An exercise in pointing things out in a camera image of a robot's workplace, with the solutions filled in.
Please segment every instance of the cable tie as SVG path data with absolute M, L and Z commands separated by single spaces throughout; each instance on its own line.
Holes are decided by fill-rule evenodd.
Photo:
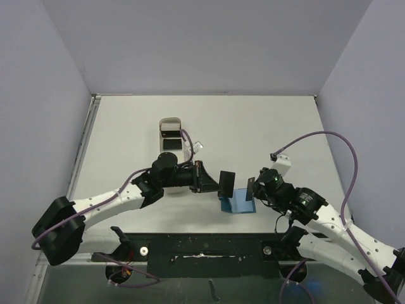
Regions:
M 344 233 L 346 233 L 346 231 L 350 228 L 350 226 L 352 226 L 352 224 L 353 224 L 353 221 L 352 221 L 351 219 L 348 220 L 348 221 L 346 222 L 346 225 L 343 226 L 343 229 L 341 229 L 341 230 L 339 231 L 339 233 L 336 235 L 335 238 L 332 239 L 332 241 L 335 242 L 335 241 L 337 241 L 338 239 L 340 239 L 340 238 L 342 237 L 342 235 L 343 235 Z
M 117 195 L 117 198 L 120 199 L 120 203 L 122 203 L 122 196 L 121 196 L 120 190 L 113 190 L 113 192 L 115 192 L 115 194 Z

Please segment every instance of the screw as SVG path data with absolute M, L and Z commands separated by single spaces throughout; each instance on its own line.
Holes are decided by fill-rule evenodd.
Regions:
M 148 250 L 147 247 L 142 247 L 142 248 L 139 250 L 139 253 L 140 253 L 140 255 L 142 255 L 143 257 L 146 257 L 147 254 L 149 253 L 149 250 Z
M 265 255 L 271 255 L 271 247 L 270 246 L 264 247 L 263 252 L 265 253 Z

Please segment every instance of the metal frame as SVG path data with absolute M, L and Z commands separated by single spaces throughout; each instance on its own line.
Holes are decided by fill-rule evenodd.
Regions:
M 284 233 L 126 233 L 123 243 L 110 255 L 126 261 L 147 262 L 147 271 L 160 278 L 279 277 L 279 261 L 296 261 L 295 246 L 282 243 Z M 146 248 L 144 255 L 140 249 Z M 97 255 L 93 262 L 103 262 Z
M 100 105 L 101 95 L 92 95 L 89 111 L 87 112 L 87 117 L 84 125 L 84 130 L 80 144 L 78 146 L 78 151 L 75 159 L 75 164 L 73 166 L 72 176 L 70 179 L 68 191 L 66 197 L 71 199 L 75 188 L 77 185 L 77 179 L 82 169 L 83 160 L 87 150 L 87 145 L 89 144 L 89 139 L 91 131 L 93 129 L 94 122 L 96 120 L 97 111 Z M 66 265 L 91 265 L 90 255 L 76 255 L 71 260 L 65 263 Z M 46 275 L 46 270 L 49 266 L 48 261 L 43 253 L 40 253 L 37 263 L 35 265 L 35 270 L 33 273 L 33 278 L 31 280 L 30 286 L 25 296 L 25 304 L 37 304 L 39 295 L 41 293 L 42 284 L 44 283 L 44 278 Z

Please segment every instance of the glass panel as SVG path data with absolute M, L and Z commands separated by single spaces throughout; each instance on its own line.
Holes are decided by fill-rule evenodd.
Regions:
M 276 304 L 283 282 L 281 279 L 261 277 L 213 279 L 214 289 L 212 289 L 209 279 L 163 279 L 155 286 L 127 289 L 108 287 L 104 270 L 104 265 L 48 267 L 38 303 Z M 127 282 L 136 284 L 146 282 L 146 279 L 134 274 Z M 308 264 L 308 276 L 303 284 L 312 293 L 315 303 L 374 303 L 357 282 L 320 263 Z M 289 286 L 285 290 L 283 303 L 311 302 L 299 286 Z

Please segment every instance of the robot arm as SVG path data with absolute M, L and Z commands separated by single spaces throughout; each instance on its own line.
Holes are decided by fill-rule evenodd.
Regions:
M 40 249 L 51 265 L 59 265 L 76 253 L 111 253 L 125 241 L 121 230 L 107 233 L 93 225 L 121 212 L 149 206 L 164 195 L 163 188 L 188 186 L 193 193 L 216 192 L 220 186 L 205 171 L 202 161 L 177 164 L 173 153 L 165 152 L 150 169 L 120 189 L 98 196 L 68 201 L 58 198 L 32 229 Z
M 405 248 L 397 250 L 377 241 L 355 226 L 351 220 L 344 226 L 339 213 L 324 198 L 308 188 L 295 188 L 286 183 L 283 176 L 274 167 L 263 168 L 252 186 L 253 196 L 266 200 L 269 206 L 284 214 L 291 222 L 298 221 L 319 231 L 333 242 L 316 239 L 306 235 L 304 229 L 293 227 L 302 230 L 296 230 L 298 236 L 291 238 L 295 240 L 299 253 L 303 257 L 319 260 L 340 270 L 357 281 L 361 277 L 363 287 L 369 295 L 382 303 L 393 303 L 391 295 L 359 252 L 347 229 L 350 228 L 396 295 L 401 292 L 405 283 Z M 285 241 L 289 241 L 288 233 L 285 238 Z

